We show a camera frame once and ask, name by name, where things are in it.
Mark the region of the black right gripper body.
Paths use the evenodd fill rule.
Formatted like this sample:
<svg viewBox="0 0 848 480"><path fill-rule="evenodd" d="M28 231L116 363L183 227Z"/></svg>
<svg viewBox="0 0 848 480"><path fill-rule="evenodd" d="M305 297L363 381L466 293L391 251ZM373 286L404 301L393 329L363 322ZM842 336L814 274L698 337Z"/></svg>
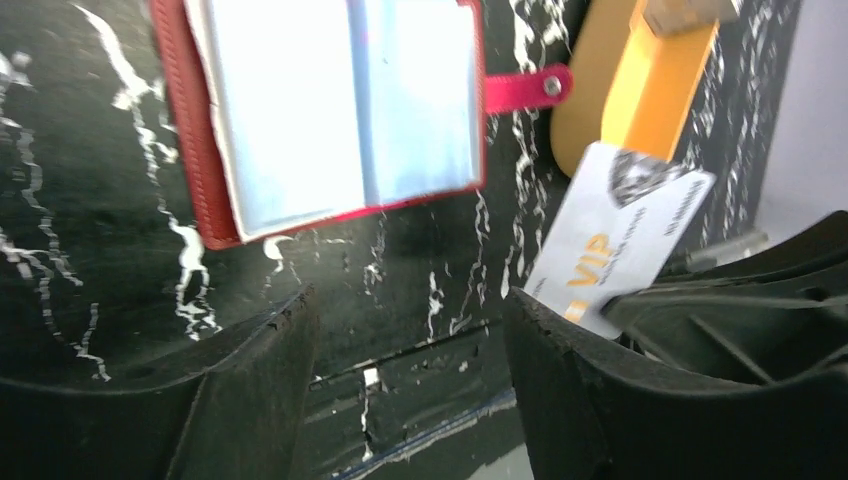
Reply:
<svg viewBox="0 0 848 480"><path fill-rule="evenodd" d="M683 370L771 384L847 363L847 214L754 256L609 300L603 317Z"/></svg>

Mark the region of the silver credit card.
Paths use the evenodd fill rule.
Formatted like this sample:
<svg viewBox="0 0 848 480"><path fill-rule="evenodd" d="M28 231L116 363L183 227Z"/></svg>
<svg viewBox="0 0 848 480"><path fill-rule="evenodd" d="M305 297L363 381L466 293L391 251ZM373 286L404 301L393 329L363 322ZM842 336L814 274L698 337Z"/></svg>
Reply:
<svg viewBox="0 0 848 480"><path fill-rule="evenodd" d="M714 183L702 169L590 144L525 292L592 333L619 337L601 306L653 284Z"/></svg>

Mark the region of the red leather card holder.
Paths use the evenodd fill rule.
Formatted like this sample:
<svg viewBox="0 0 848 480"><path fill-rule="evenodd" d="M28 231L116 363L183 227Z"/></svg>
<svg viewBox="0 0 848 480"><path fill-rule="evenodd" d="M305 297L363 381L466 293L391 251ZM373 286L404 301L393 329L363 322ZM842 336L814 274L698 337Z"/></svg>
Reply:
<svg viewBox="0 0 848 480"><path fill-rule="evenodd" d="M550 108L556 63L485 69L477 1L154 1L206 247L480 188L492 114Z"/></svg>

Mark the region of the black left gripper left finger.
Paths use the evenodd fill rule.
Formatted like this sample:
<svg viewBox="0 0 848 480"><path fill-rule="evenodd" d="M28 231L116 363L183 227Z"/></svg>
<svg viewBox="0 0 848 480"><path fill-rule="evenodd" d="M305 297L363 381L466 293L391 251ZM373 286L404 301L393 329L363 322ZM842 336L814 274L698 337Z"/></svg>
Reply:
<svg viewBox="0 0 848 480"><path fill-rule="evenodd" d="M5 479L286 479L319 337L312 287L105 383L1 382Z"/></svg>

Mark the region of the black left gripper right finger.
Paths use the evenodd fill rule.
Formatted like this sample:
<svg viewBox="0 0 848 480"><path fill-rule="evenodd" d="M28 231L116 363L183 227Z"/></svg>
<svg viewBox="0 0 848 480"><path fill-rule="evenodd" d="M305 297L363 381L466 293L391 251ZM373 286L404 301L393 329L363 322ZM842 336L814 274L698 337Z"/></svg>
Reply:
<svg viewBox="0 0 848 480"><path fill-rule="evenodd" d="M768 386L641 356L520 289L504 316L538 479L843 479L847 367Z"/></svg>

